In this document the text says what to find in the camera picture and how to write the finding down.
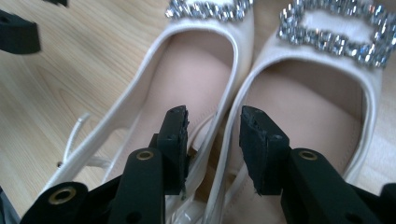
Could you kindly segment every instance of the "flat shoe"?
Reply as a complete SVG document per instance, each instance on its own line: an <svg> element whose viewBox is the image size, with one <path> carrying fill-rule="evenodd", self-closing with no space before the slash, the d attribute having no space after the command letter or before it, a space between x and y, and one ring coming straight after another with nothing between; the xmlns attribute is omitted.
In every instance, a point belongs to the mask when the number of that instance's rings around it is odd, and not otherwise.
<svg viewBox="0 0 396 224"><path fill-rule="evenodd" d="M186 181L184 196L189 198L204 178L220 122L251 66L251 5L252 1L245 0L172 0L165 12L171 22L149 48L133 81L45 189L73 180L118 129L127 130L127 136L116 156L102 165L104 181L121 175L128 155L147 147L160 130L166 111L186 105L188 147L193 141L199 143ZM168 197L168 215L180 197Z"/></svg>
<svg viewBox="0 0 396 224"><path fill-rule="evenodd" d="M320 152L354 183L374 132L394 18L355 0L294 1L282 10L233 103L205 223L285 222L280 198L259 196L248 177L238 146L243 105L265 111L292 148Z"/></svg>

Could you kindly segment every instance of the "crystal embellishment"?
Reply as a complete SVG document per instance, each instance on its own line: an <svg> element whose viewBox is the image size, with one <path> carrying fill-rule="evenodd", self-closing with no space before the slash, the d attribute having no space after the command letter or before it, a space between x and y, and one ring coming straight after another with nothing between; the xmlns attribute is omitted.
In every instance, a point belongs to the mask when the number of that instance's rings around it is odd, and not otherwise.
<svg viewBox="0 0 396 224"><path fill-rule="evenodd" d="M234 0L233 4L217 5L211 2L194 2L187 4L185 0L171 0L165 17L172 20L181 18L216 19L218 21L242 21L251 10L254 0Z"/></svg>
<svg viewBox="0 0 396 224"><path fill-rule="evenodd" d="M366 20L375 30L373 42L358 43L342 34L303 27L300 23L305 12L316 9ZM280 12L277 37L292 45L309 45L335 56L349 57L367 67L385 68L396 49L396 13L359 0L293 0Z"/></svg>

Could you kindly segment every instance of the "rhinestone buckle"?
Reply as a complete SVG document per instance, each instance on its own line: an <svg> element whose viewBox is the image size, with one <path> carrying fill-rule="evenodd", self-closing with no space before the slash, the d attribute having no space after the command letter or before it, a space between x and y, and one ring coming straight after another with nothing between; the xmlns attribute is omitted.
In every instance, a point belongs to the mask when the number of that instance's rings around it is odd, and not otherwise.
<svg viewBox="0 0 396 224"><path fill-rule="evenodd" d="M345 35L300 25L304 13L314 9L367 20L375 29L372 42L358 43ZM292 45L309 45L319 51L346 56L367 67L385 68L396 49L396 13L387 12L381 5L358 0L293 0L280 12L277 37Z"/></svg>
<svg viewBox="0 0 396 224"><path fill-rule="evenodd" d="M165 17L172 20L181 18L217 19L218 21L242 21L251 10L254 0L234 0L233 4L217 5L211 2L187 4L185 0L171 0Z"/></svg>

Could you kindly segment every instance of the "shoe insole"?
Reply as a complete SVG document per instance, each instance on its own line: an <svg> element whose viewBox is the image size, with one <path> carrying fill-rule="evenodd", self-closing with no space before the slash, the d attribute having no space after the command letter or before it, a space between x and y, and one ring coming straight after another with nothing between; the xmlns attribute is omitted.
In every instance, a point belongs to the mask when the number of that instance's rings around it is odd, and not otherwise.
<svg viewBox="0 0 396 224"><path fill-rule="evenodd" d="M231 43L221 35L191 31L172 36L167 44L151 80L146 102L131 127L131 137L115 159L107 180L123 172L131 152L149 146L169 109L179 105L187 107L189 133L217 110L231 74Z"/></svg>
<svg viewBox="0 0 396 224"><path fill-rule="evenodd" d="M316 63L285 61L256 77L245 105L266 112L289 137L291 148L306 147L320 152L341 174L360 139L361 93L359 84L338 70ZM234 140L232 154L242 158ZM248 176L227 205L223 220L285 222L279 197L260 197Z"/></svg>

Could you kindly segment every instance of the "white shoe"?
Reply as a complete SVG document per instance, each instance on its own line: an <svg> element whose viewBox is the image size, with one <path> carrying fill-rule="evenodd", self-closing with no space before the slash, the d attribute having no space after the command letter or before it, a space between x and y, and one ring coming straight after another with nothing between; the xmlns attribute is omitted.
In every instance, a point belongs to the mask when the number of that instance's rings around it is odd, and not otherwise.
<svg viewBox="0 0 396 224"><path fill-rule="evenodd" d="M382 69L394 49L395 14L359 1L325 2L331 1L294 1L281 12L279 30L238 92L205 211L207 223L285 222L280 198L259 196L248 177L238 146L242 105L266 112L292 148L320 152L347 182L359 174L374 132ZM226 189L230 177L234 180Z"/></svg>
<svg viewBox="0 0 396 224"><path fill-rule="evenodd" d="M128 134L115 158L106 165L104 181L120 175L128 155L147 147L167 110L186 105L189 143L198 148L186 181L189 198L201 184L210 148L220 122L251 67L252 0L172 0L171 22L152 44L134 80L98 126L65 158L45 189L71 181L117 129ZM168 197L167 215L181 196Z"/></svg>

